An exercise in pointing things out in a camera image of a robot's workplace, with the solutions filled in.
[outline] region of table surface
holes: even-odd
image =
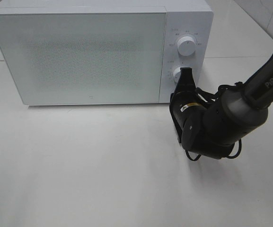
[[[232,0],[198,86],[245,81],[273,40]],[[237,159],[187,160],[167,105],[25,106],[0,53],[0,227],[273,226],[273,104]]]

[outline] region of microwave control panel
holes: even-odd
[[[212,11],[167,12],[159,102],[170,102],[181,67],[193,69],[195,83],[203,65]]]

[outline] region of timer knob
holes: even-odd
[[[195,40],[190,36],[181,37],[177,42],[178,52],[182,56],[189,56],[195,51]]]
[[[176,68],[174,71],[173,71],[173,78],[174,78],[174,82],[177,83],[179,78],[180,78],[180,67]]]

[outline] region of white microwave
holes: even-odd
[[[0,49],[26,105],[168,103],[212,18],[204,0],[2,0]]]

